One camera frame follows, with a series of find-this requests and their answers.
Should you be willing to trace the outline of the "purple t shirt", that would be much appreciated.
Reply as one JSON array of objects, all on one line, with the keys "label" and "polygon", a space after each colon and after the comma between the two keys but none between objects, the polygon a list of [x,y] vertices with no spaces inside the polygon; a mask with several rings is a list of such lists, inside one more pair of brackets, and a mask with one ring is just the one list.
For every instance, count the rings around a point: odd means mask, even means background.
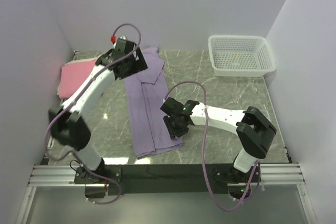
[{"label": "purple t shirt", "polygon": [[165,61],[157,47],[142,50],[146,70],[123,79],[128,101],[133,149],[143,158],[175,150],[183,145],[182,138],[171,139],[160,110],[168,93],[164,75]]}]

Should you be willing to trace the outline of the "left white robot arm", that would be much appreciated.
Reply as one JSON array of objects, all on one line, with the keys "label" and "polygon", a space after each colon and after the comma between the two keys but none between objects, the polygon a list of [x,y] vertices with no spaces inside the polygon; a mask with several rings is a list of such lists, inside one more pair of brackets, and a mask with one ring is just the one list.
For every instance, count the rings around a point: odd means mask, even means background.
[{"label": "left white robot arm", "polygon": [[99,183],[110,175],[105,162],[90,144],[91,132],[86,120],[105,89],[117,79],[124,79],[147,69],[139,45],[123,37],[101,54],[88,78],[59,107],[50,108],[48,133],[67,147],[91,182]]}]

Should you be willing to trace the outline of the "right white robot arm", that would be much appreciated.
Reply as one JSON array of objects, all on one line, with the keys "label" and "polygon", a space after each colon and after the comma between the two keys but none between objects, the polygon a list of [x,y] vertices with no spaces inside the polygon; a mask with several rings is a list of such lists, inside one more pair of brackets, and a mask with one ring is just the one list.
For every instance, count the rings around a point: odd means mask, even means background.
[{"label": "right white robot arm", "polygon": [[160,110],[165,113],[164,123],[171,138],[188,133],[190,125],[208,125],[235,134],[242,149],[230,168],[217,172],[223,182],[244,182],[257,160],[264,159],[277,133],[274,125],[256,107],[246,110],[229,110],[188,100],[185,104],[167,98]]}]

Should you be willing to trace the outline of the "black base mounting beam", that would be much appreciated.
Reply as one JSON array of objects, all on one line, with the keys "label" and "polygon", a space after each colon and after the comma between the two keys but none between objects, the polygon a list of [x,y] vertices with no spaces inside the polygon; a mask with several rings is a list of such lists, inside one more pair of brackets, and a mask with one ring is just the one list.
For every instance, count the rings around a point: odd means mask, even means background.
[{"label": "black base mounting beam", "polygon": [[[206,164],[208,181],[214,194],[233,193],[237,196],[243,194],[247,182],[257,183],[260,180],[260,168],[251,168],[247,179],[238,184],[227,183],[215,177],[217,172],[222,172],[230,168],[232,164]],[[200,193],[207,192],[205,178],[133,178],[127,175],[121,182],[117,177],[113,177],[114,171],[104,167],[104,174],[97,178],[89,174],[84,168],[76,169],[76,177],[74,183],[76,185],[93,185],[97,187],[102,184],[105,189],[91,190],[86,188],[86,196],[92,198],[98,196],[104,197],[104,193],[109,196],[117,195],[119,192],[123,194],[149,194],[149,193]]]}]

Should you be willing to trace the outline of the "white perforated plastic basket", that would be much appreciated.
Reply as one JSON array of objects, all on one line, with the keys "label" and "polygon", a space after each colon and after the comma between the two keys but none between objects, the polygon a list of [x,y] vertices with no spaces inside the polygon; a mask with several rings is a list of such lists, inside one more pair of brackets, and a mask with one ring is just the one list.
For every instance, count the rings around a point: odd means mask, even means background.
[{"label": "white perforated plastic basket", "polygon": [[218,77],[263,77],[276,70],[271,47],[260,36],[212,35],[208,51]]}]

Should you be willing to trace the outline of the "aluminium table edge rail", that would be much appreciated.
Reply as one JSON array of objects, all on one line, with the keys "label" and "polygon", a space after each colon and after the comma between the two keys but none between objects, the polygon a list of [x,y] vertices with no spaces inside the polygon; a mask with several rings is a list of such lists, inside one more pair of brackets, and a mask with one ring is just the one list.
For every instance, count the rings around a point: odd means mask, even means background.
[{"label": "aluminium table edge rail", "polygon": [[[60,132],[62,130],[63,124],[65,124],[66,121],[66,114],[68,111],[76,104],[76,98],[75,101],[70,100],[70,102],[61,105],[57,107],[58,111],[56,112],[53,119],[50,121],[46,133],[45,133],[45,156],[43,158],[44,161],[52,160],[55,162],[61,161],[64,158],[66,158],[71,152],[72,149],[67,151],[63,156],[56,158],[51,155],[52,150],[52,143],[55,141],[59,142],[60,138]],[[15,223],[26,223],[28,219],[28,215],[31,209],[31,205],[33,203],[33,199],[35,196],[37,190],[37,186],[31,186],[31,184],[28,184],[25,196],[23,199],[23,202],[21,204],[17,219]]]}]

